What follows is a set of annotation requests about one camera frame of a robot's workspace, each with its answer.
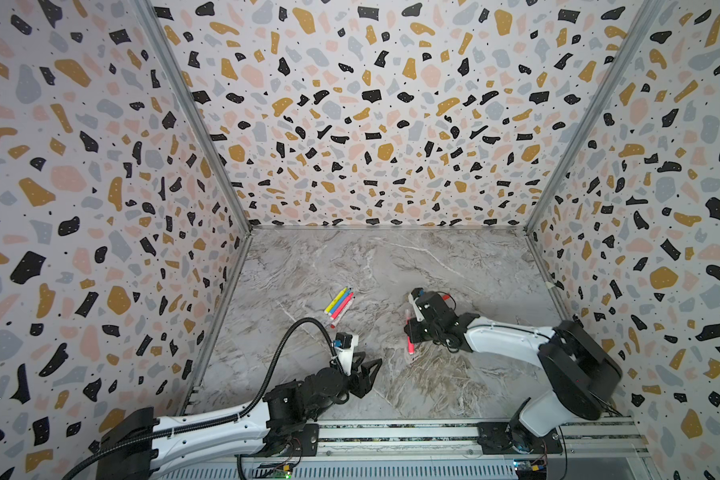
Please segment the bright pink highlighter pen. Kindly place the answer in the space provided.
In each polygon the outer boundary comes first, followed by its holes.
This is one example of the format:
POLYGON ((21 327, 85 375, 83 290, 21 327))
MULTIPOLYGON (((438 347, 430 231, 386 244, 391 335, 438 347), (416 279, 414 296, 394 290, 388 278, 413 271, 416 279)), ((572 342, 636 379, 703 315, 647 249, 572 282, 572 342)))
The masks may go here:
POLYGON ((413 355, 415 354, 415 346, 414 346, 414 344, 413 344, 413 342, 412 342, 412 340, 411 340, 411 338, 410 338, 410 331, 411 331, 411 330, 410 330, 410 319, 411 319, 411 315, 412 315, 411 310, 410 310, 410 309, 406 309, 406 310, 405 310, 405 317, 406 317, 406 328, 407 328, 407 329, 406 329, 405 331, 407 332, 407 333, 406 333, 406 338, 407 338, 407 353, 408 353, 409 355, 413 356, 413 355))

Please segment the white pen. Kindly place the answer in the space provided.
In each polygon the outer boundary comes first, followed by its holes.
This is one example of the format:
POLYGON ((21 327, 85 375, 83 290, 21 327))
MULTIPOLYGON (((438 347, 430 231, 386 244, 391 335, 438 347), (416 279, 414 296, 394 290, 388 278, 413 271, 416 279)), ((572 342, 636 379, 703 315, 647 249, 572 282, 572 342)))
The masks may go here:
POLYGON ((338 315, 338 316, 333 320, 333 322, 331 323, 331 328, 332 328, 332 329, 335 329, 335 328, 336 328, 336 326, 338 325, 338 323, 340 322, 340 320, 346 315, 346 313, 347 313, 348 310, 351 308, 351 306, 353 305, 353 303, 354 303, 354 299, 350 300, 350 301, 346 304, 346 306, 343 307, 343 309, 341 310, 341 312, 339 313, 339 315, 338 315))

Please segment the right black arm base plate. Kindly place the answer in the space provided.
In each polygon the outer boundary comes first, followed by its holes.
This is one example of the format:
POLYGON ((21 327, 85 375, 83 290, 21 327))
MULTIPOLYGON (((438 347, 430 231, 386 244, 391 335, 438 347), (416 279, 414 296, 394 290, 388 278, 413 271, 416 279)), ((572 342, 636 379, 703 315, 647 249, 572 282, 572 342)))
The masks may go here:
POLYGON ((552 431, 536 437, 521 424, 509 422, 480 422, 477 424, 477 443, 484 455, 528 454, 541 456, 564 452, 559 435, 552 431))

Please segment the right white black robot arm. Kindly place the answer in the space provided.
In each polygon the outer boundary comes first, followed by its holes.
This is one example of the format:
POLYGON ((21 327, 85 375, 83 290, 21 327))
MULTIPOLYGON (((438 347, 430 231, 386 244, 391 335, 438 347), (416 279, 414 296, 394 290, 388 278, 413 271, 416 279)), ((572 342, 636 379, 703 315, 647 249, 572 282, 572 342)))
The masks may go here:
POLYGON ((432 342, 451 353, 500 355, 543 370, 549 388, 518 407, 499 438, 500 448, 530 453, 536 441, 565 423, 596 421, 615 411, 609 400, 622 370, 578 323, 527 327, 459 314, 443 293, 422 288, 412 290, 408 301, 414 317, 404 331, 411 343, 432 342))

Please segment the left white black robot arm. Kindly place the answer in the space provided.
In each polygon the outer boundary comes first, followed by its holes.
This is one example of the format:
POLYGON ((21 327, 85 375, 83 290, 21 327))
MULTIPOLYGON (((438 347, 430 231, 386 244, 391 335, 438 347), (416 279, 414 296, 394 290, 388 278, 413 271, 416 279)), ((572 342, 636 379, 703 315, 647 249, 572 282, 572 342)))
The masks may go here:
POLYGON ((351 372, 335 362, 303 380, 274 387, 250 411, 243 406, 179 417, 152 416, 146 408, 129 415, 107 434, 104 448, 117 451, 97 461, 98 479, 157 479, 222 456, 309 457, 317 451, 317 420, 351 395, 373 388, 383 365, 355 353, 351 372))

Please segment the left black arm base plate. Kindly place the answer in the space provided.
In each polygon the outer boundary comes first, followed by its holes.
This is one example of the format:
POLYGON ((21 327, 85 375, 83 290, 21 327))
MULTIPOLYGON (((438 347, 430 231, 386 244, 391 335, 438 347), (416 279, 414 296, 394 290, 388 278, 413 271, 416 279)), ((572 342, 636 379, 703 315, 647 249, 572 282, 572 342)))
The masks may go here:
POLYGON ((285 453, 300 457, 314 457, 318 451, 320 426, 307 423, 289 432, 270 430, 263 439, 263 446, 250 456, 271 457, 285 453))

